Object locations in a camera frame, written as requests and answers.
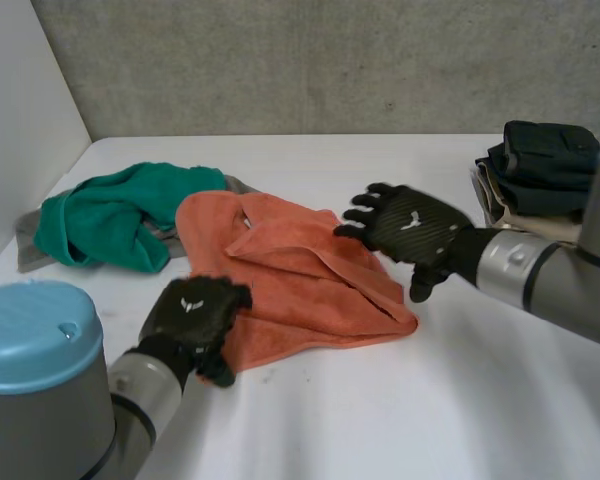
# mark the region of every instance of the white logo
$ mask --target white logo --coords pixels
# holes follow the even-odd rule
[[[200,300],[197,303],[189,303],[183,298],[180,300],[180,305],[182,305],[182,308],[184,308],[185,312],[189,313],[191,310],[195,310],[204,305],[204,300]]]
[[[411,223],[409,225],[405,225],[400,230],[409,230],[410,228],[419,227],[420,225],[422,225],[422,222],[420,221],[420,215],[418,215],[418,212],[411,212],[411,218],[413,218],[413,220],[411,220]]]

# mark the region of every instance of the gray towel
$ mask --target gray towel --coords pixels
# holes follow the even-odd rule
[[[250,187],[230,175],[225,175],[224,179],[226,182],[226,189],[230,192],[238,194],[258,192],[255,188]],[[55,259],[33,244],[33,237],[36,234],[36,230],[38,230],[39,224],[40,209],[26,213],[16,221],[18,272],[20,273],[32,272],[56,262]],[[171,258],[185,257],[187,255],[175,228],[163,232],[149,222],[145,222],[144,225],[149,229],[152,235],[162,240],[162,243],[169,249],[169,256]]]

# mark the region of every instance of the green towel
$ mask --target green towel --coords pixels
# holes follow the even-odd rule
[[[148,220],[160,230],[174,228],[176,210],[187,196],[224,189],[224,176],[217,169],[139,163],[46,200],[33,242],[69,266],[107,262],[159,272],[169,252],[142,222]]]

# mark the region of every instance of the cloth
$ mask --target cloth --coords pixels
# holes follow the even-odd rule
[[[512,228],[541,235],[549,240],[575,245],[582,229],[579,218],[563,215],[553,217],[517,215],[502,196],[495,174],[484,162],[477,162],[473,186],[485,214],[487,226]]]
[[[169,252],[143,222],[162,232],[171,230],[184,198],[224,188],[224,176],[217,169],[140,163],[47,199],[33,241],[68,266],[106,262],[158,272],[169,260]]]
[[[504,153],[495,170],[515,183],[588,191],[600,142],[576,125],[511,121],[504,126]]]
[[[243,183],[236,177],[231,175],[224,176],[226,189],[234,193],[253,193],[258,192],[253,187]],[[65,195],[69,191],[62,192],[60,195]],[[34,210],[21,216],[16,221],[16,243],[18,245],[18,272],[27,273],[37,270],[47,265],[55,263],[56,260],[50,255],[40,250],[33,243],[33,238],[40,224],[40,209]],[[169,252],[169,258],[180,258],[186,255],[178,232],[174,228],[161,231],[149,221],[144,221],[143,226],[146,227],[151,235],[160,240]]]
[[[589,199],[588,190],[528,186],[498,174],[495,165],[505,158],[504,144],[489,149],[489,157],[476,162],[486,163],[493,172],[502,196],[515,207],[519,215],[556,216],[584,210]]]
[[[253,310],[238,315],[223,356],[234,372],[311,347],[356,347],[413,333],[376,257],[338,238],[329,211],[252,193],[188,197],[176,225],[192,275],[228,276],[251,288]]]

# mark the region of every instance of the concrete wall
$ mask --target concrete wall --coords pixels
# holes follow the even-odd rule
[[[600,133],[600,0],[33,0],[95,139]]]
[[[0,0],[0,250],[90,143],[31,4]]]

